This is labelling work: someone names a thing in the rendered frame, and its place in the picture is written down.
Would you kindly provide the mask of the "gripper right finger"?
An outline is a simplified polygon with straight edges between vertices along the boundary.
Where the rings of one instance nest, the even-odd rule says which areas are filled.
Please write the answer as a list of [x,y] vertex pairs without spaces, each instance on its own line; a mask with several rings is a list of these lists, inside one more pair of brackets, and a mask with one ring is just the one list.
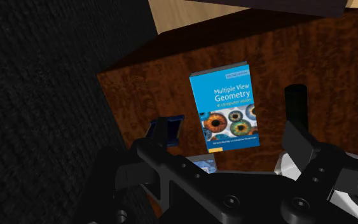
[[358,218],[331,202],[339,191],[358,206],[358,159],[319,142],[295,121],[286,122],[282,146],[301,172],[281,202],[285,223],[358,224]]

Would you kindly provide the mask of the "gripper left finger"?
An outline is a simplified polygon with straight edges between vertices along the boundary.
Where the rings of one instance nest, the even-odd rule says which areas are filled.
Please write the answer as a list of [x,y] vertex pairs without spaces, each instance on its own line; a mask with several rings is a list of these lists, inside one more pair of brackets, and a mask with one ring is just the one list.
[[122,203],[128,188],[144,185],[163,210],[159,224],[241,224],[239,197],[223,186],[227,173],[208,174],[167,151],[169,120],[159,117],[151,137],[127,151],[101,149],[81,198],[81,224],[139,224]]

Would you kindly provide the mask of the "grey blue flat box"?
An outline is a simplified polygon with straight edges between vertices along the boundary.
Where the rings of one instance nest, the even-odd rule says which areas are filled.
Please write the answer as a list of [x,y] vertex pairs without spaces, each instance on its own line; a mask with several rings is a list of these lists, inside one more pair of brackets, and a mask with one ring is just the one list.
[[217,171],[215,157],[212,153],[186,158],[193,162],[195,165],[197,165],[199,168],[203,169],[208,174],[215,173]]

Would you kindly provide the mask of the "dark blue box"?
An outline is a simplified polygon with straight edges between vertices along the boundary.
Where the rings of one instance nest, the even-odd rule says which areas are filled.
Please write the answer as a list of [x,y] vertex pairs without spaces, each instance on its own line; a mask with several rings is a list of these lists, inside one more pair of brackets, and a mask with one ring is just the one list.
[[160,123],[161,120],[163,120],[162,124],[167,125],[167,127],[163,129],[165,133],[162,135],[163,137],[166,137],[165,142],[167,147],[177,146],[179,144],[179,133],[184,121],[184,115],[159,117],[151,120],[145,137],[152,138],[155,135],[157,123]]

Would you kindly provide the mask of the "black cylinder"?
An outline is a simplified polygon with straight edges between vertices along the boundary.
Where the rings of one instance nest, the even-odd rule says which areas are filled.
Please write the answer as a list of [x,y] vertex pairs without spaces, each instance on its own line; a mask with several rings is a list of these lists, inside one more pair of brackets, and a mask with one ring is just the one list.
[[284,89],[286,119],[300,123],[308,130],[308,94],[307,87],[292,84]]

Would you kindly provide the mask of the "blue book with eye pictures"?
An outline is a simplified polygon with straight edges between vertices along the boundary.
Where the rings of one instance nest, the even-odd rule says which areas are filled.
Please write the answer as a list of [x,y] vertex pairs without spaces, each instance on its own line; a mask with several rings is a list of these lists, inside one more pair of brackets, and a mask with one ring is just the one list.
[[209,153],[260,145],[247,62],[189,75]]

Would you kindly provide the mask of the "brown wooden table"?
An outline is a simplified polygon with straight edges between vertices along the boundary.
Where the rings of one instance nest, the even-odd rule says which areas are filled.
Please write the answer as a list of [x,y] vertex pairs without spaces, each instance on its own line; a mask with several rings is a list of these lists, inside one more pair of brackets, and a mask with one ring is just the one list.
[[98,79],[124,142],[143,137],[151,120],[183,115],[184,156],[206,153],[189,75],[246,61],[260,146],[216,153],[229,171],[271,171],[282,151],[284,89],[308,89],[310,132],[358,154],[358,9],[339,18],[244,10],[163,32]]

